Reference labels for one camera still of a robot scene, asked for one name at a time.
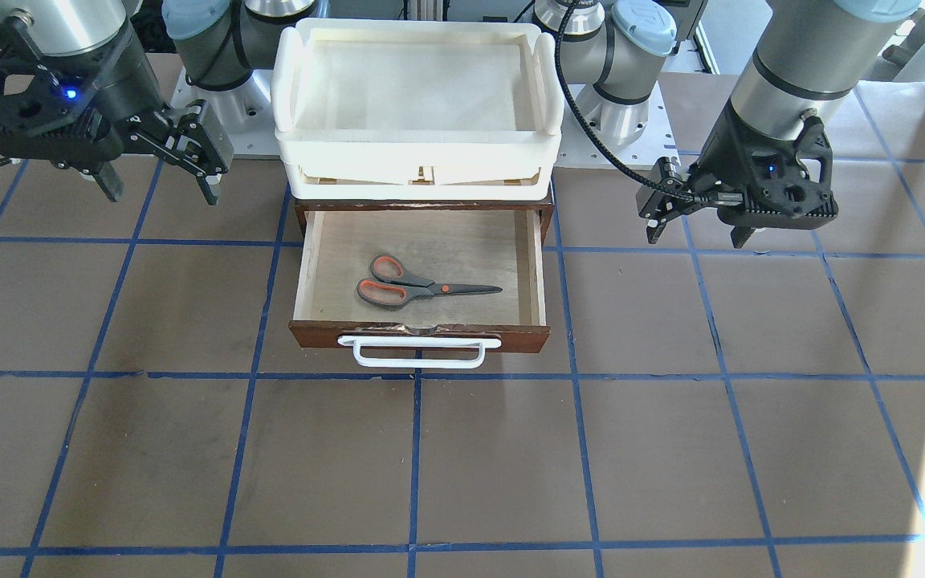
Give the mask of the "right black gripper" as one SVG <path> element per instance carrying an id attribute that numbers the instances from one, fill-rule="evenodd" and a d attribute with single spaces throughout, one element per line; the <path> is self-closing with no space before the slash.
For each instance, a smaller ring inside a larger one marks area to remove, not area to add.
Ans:
<path id="1" fill-rule="evenodd" d="M 165 104 L 140 111 L 129 117 L 129 135 L 168 164 L 198 177 L 206 204 L 218 204 L 222 174 L 232 162 L 232 143 L 209 102 L 191 101 L 184 108 Z M 113 165 L 96 168 L 93 181 L 110 202 L 124 195 L 124 182 Z"/>

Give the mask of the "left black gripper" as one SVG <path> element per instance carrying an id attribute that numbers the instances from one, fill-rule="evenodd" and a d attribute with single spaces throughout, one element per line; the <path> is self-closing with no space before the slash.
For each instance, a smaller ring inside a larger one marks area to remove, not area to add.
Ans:
<path id="1" fill-rule="evenodd" d="M 647 219 L 646 237 L 656 245 L 667 226 L 667 221 L 705 208 L 707 198 L 694 193 L 679 174 L 679 161 L 674 157 L 659 157 L 646 179 L 654 185 L 642 184 L 638 190 L 638 213 Z M 731 245 L 742 249 L 757 229 L 750 226 L 731 228 Z"/>

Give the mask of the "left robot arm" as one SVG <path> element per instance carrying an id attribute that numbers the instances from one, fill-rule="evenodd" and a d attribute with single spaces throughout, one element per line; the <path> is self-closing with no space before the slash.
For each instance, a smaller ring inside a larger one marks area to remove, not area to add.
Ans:
<path id="1" fill-rule="evenodd" d="M 556 77 L 581 131 L 640 184 L 654 244 L 670 221 L 705 208 L 741 248 L 761 228 L 815 230 L 837 218 L 825 122 L 870 69 L 915 1 L 778 1 L 699 158 L 686 175 L 667 157 L 649 177 L 621 160 L 649 115 L 678 22 L 657 1 L 533 1 L 530 21 L 555 39 Z"/>

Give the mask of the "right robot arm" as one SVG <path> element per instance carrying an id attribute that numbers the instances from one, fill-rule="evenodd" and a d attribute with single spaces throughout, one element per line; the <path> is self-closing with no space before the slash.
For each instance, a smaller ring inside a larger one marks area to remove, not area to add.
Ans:
<path id="1" fill-rule="evenodd" d="M 154 155 L 194 176 L 216 205 L 236 151 L 232 136 L 271 117 L 263 77 L 280 33 L 323 1 L 165 1 L 166 34 L 182 59 L 187 101 L 169 103 L 126 1 L 0 1 L 0 155 L 50 161 L 124 193 L 112 167 Z"/>

